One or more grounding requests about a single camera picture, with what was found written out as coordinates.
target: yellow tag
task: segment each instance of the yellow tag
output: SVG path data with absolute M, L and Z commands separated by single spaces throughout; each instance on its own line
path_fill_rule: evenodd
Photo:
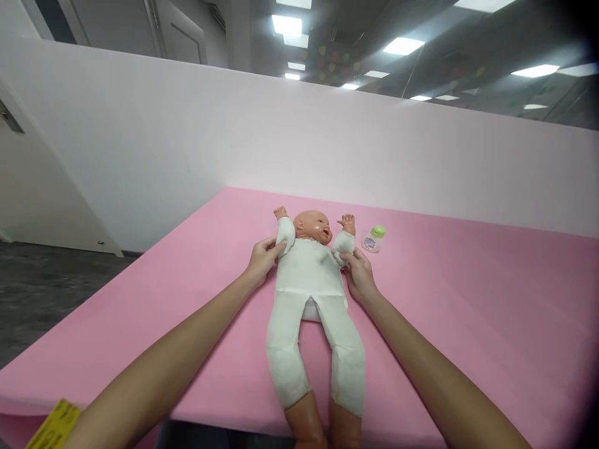
M 75 405 L 61 399 L 25 449 L 61 449 L 80 413 Z

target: white doll clothing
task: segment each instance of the white doll clothing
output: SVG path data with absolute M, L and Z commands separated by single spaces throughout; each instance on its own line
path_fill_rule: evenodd
M 276 394 L 288 408 L 311 388 L 298 347 L 302 319 L 321 321 L 332 350 L 331 397 L 362 416 L 366 354 L 347 313 L 339 253 L 353 253 L 355 238 L 342 231 L 333 250 L 310 239 L 296 239 L 288 217 L 278 221 L 276 242 L 287 240 L 279 258 L 275 303 L 268 323 L 266 354 Z

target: ceiling light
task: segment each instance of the ceiling light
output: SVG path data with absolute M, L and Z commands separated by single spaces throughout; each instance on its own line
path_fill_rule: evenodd
M 366 76 L 371 76 L 374 78 L 385 78 L 385 76 L 389 75 L 388 73 L 385 72 L 377 72 L 376 70 L 371 70 L 370 72 L 368 72 L 366 74 Z
M 406 37 L 397 37 L 395 41 L 391 42 L 383 50 L 385 53 L 393 53 L 400 55 L 409 55 L 414 50 L 418 50 L 424 45 L 424 42 L 417 41 L 415 39 L 408 39 Z
M 312 0 L 276 0 L 278 4 L 285 4 L 289 6 L 302 7 L 304 9 L 312 8 Z
M 517 72 L 512 72 L 512 75 L 524 76 L 527 78 L 536 78 L 545 75 L 551 75 L 552 73 L 556 73 L 557 69 L 559 69 L 559 65 L 538 65 L 536 67 L 531 67 L 529 69 L 518 70 Z
M 589 75 L 595 75 L 599 73 L 599 64 L 592 62 L 591 64 L 577 65 L 576 67 L 568 67 L 567 69 L 561 69 L 557 71 L 563 75 L 583 77 Z
M 530 105 L 524 105 L 524 109 L 544 109 L 547 106 L 545 105 L 534 105 L 534 104 L 530 104 Z
M 514 0 L 460 0 L 454 6 L 482 12 L 495 12 Z
M 306 70 L 305 64 L 296 64 L 295 62 L 288 62 L 287 66 L 289 66 L 289 68 L 293 70 Z
M 275 33 L 284 36 L 301 36 L 301 19 L 286 16 L 273 16 Z
M 451 100 L 457 100 L 459 97 L 454 97 L 453 95 L 441 95 L 440 97 L 435 97 L 437 100 L 443 100 L 443 101 L 451 101 Z
M 289 36 L 283 34 L 283 43 L 292 47 L 308 48 L 308 35 L 300 34 L 299 36 Z

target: green bottle cap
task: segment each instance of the green bottle cap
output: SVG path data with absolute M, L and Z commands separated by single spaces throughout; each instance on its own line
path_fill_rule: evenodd
M 387 232 L 387 230 L 385 228 L 383 228 L 382 226 L 375 226 L 373 227 L 373 230 L 370 231 L 370 233 L 375 236 L 376 238 L 383 238 L 385 237 L 385 233 Z

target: pink foam surface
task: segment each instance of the pink foam surface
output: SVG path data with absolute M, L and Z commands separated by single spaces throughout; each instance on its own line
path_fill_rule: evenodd
M 585 413 L 597 367 L 599 241 L 546 231 L 225 188 L 0 371 L 0 413 L 81 406 L 136 356 L 245 268 L 276 233 L 272 214 L 356 215 L 358 239 L 387 228 L 370 257 L 380 290 L 514 422 L 534 447 L 563 447 Z M 268 372 L 274 276 L 248 301 L 172 417 L 289 435 Z M 364 441 L 445 447 L 385 341 L 359 304 L 349 314 L 367 355 Z M 305 322 L 300 348 L 326 421 L 330 349 Z M 23 431 L 31 432 L 23 418 Z

